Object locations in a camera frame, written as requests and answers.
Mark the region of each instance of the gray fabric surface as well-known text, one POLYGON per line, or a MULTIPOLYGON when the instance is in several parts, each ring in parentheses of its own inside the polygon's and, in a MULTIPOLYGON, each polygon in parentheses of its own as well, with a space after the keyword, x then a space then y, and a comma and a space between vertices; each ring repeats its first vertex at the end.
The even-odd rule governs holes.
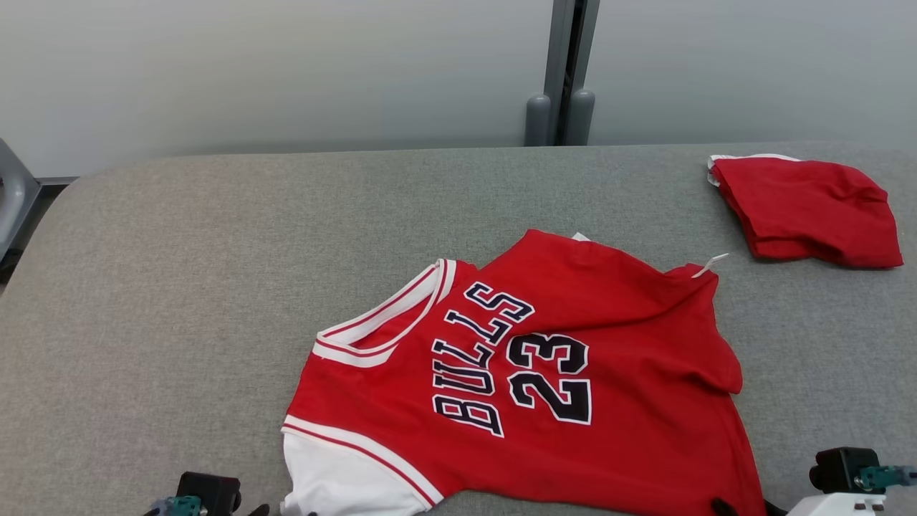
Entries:
MULTIPOLYGON (((437 257, 484 265, 530 227, 659 269, 733 253, 716 266, 716 309, 773 502, 815 494, 824 448, 917 464, 917 174, 903 155, 766 143, 186 157, 65 190, 0 297, 0 513, 140 514, 185 470, 239 477, 243 510, 276 508, 290 487, 279 429, 315 333, 437 257), (704 165, 754 152, 870 174, 890 191, 905 266, 752 260, 704 165)), ((917 488, 890 492, 887 514, 914 507, 917 488)), ((481 493, 435 509, 600 512, 481 493)))

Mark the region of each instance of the bulls jersey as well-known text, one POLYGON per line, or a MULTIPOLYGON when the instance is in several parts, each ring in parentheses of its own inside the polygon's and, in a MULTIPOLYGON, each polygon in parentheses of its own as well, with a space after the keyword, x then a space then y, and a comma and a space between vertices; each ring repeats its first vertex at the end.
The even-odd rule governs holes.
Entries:
POLYGON ((282 427, 282 513, 407 516, 475 489, 763 516, 716 285, 536 230, 480 271, 439 260, 318 334, 282 427))

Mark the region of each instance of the white side panel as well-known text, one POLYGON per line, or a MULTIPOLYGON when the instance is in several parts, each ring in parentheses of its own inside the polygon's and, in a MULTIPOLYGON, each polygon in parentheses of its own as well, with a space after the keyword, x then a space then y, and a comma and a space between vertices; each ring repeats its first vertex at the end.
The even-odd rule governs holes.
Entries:
POLYGON ((602 0, 590 144, 917 144, 913 0, 602 0))
POLYGON ((283 457, 293 491, 280 504, 282 516, 411 516, 429 509, 410 484, 346 446, 290 431, 283 457))
POLYGON ((150 156, 523 143, 551 0, 0 0, 36 177, 150 156))

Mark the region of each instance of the white neckline trim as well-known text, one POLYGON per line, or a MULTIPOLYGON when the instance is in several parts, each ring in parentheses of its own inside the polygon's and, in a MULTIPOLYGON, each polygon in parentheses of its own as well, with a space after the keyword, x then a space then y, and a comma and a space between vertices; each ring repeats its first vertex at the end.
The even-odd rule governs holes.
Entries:
POLYGON ((373 367, 383 364, 398 347, 398 341, 449 293, 455 281, 456 268, 454 260, 436 260, 435 264, 424 269, 422 273, 378 307, 354 319, 318 332, 312 353, 322 358, 357 367, 373 367), (385 322, 416 307, 424 300, 426 300, 426 306, 417 319, 393 339, 372 348, 353 347, 354 342, 366 337, 385 322))
MULTIPOLYGON (((790 158, 789 156, 784 156, 783 154, 752 154, 751 156, 730 156, 727 154, 714 154, 711 157, 707 158, 707 170, 713 169, 713 164, 716 163, 716 160, 744 160, 745 158, 777 158, 778 160, 786 160, 788 162, 801 162, 802 160, 797 160, 796 158, 790 158)), ((720 182, 716 180, 716 177, 711 173, 707 173, 707 183, 710 183, 713 186, 719 187, 720 182)))
POLYGON ((289 415, 283 420, 281 430, 311 441, 336 445, 370 459, 410 488, 426 510, 430 510, 443 500, 442 493, 417 468, 411 466, 397 453, 365 435, 312 423, 289 415))

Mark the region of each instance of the folded red cloth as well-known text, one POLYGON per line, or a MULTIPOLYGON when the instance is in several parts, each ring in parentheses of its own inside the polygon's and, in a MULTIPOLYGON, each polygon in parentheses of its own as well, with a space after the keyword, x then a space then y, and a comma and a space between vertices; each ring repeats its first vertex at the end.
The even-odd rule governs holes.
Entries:
POLYGON ((856 168, 778 154, 711 156, 708 164, 708 180, 742 221, 756 257, 904 264, 889 194, 856 168))

